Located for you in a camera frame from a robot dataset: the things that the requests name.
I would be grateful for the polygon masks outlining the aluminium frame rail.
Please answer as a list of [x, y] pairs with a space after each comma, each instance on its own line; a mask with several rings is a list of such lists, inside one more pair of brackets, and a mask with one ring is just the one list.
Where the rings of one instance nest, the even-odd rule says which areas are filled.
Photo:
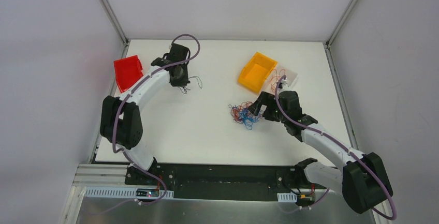
[[125, 185], [128, 165], [79, 164], [73, 186], [121, 186]]

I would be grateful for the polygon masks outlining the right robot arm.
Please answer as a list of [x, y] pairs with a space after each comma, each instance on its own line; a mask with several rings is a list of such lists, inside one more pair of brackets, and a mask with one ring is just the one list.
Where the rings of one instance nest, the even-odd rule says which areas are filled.
[[312, 158], [299, 163], [299, 170], [294, 173], [296, 185], [305, 188], [319, 184], [341, 194], [358, 214], [373, 210], [386, 219], [396, 219], [393, 190], [376, 153], [365, 154], [333, 137], [315, 118], [303, 113], [295, 91], [261, 92], [248, 111], [257, 115], [262, 106], [266, 107], [262, 118], [282, 123], [291, 136], [316, 149], [334, 165], [325, 166]]

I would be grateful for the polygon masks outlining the red plastic bin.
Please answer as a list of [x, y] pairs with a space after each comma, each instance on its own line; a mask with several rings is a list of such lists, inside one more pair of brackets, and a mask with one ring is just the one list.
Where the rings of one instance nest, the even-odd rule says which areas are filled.
[[143, 68], [138, 55], [113, 62], [115, 81], [120, 93], [127, 91], [143, 77]]

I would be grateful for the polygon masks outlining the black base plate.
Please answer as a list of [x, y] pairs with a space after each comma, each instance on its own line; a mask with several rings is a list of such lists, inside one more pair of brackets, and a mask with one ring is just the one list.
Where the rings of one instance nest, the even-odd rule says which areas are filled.
[[279, 193], [322, 189], [295, 166], [201, 165], [153, 163], [149, 175], [127, 168], [126, 185], [172, 191], [177, 199], [276, 201]]

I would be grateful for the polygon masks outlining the white plastic bin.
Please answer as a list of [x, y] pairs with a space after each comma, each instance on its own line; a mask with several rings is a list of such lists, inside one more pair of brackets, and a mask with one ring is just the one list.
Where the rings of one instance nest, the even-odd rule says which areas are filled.
[[276, 85], [282, 76], [285, 76], [290, 87], [294, 87], [298, 81], [298, 74], [281, 64], [277, 64], [274, 69], [271, 69], [265, 79], [261, 91], [274, 94]]

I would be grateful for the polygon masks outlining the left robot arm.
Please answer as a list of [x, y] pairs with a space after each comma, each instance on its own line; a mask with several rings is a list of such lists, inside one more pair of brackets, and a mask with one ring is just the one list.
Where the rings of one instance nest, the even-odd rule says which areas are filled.
[[111, 144], [115, 153], [123, 152], [130, 163], [140, 167], [138, 178], [146, 185], [157, 181], [158, 171], [151, 167], [154, 155], [142, 139], [141, 111], [164, 86], [186, 87], [190, 49], [173, 43], [170, 51], [156, 58], [147, 71], [128, 90], [119, 96], [103, 100], [100, 118], [100, 135]]

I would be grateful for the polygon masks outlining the orange plastic bin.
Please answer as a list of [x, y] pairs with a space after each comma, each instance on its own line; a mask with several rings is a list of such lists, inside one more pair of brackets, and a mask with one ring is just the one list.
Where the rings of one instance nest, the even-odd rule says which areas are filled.
[[251, 92], [258, 94], [277, 64], [277, 61], [256, 52], [241, 70], [238, 83]]

